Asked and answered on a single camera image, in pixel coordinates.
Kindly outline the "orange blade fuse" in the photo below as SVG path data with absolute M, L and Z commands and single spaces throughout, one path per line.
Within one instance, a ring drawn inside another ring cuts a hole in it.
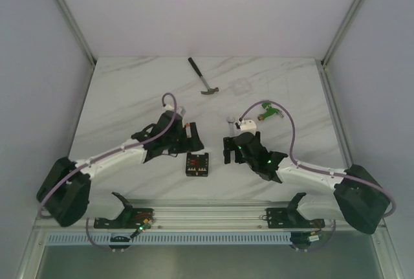
M 189 124 L 189 123 L 187 123 L 185 128 L 186 128 L 186 138 L 187 138 L 187 139 L 190 139 L 190 138 L 191 138 L 191 129 L 190 129 L 190 124 Z

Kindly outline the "black fuse box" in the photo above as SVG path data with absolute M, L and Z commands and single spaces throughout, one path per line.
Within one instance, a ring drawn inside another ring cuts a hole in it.
M 187 177 L 207 177 L 209 173 L 208 153 L 187 153 L 185 174 Z

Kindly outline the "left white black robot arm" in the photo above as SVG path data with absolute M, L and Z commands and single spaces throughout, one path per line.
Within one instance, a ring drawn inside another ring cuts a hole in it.
M 144 164 L 163 154 L 178 155 L 203 149 L 196 124 L 185 124 L 180 114 L 165 111 L 157 123 L 132 134 L 116 148 L 89 159 L 58 159 L 36 198 L 61 227 L 69 227 L 81 218 L 102 218 L 124 229 L 133 218 L 130 202 L 114 190 L 92 193 L 93 186 L 117 176 L 123 168 Z

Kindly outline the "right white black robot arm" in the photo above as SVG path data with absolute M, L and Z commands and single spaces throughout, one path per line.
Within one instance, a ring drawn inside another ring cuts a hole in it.
M 224 163 L 246 164 L 265 181 L 301 187 L 287 207 L 287 221 L 300 227 L 306 221 L 346 221 L 355 230 L 373 234 L 391 198 L 362 166 L 329 169 L 294 161 L 286 153 L 267 150 L 259 132 L 223 139 Z

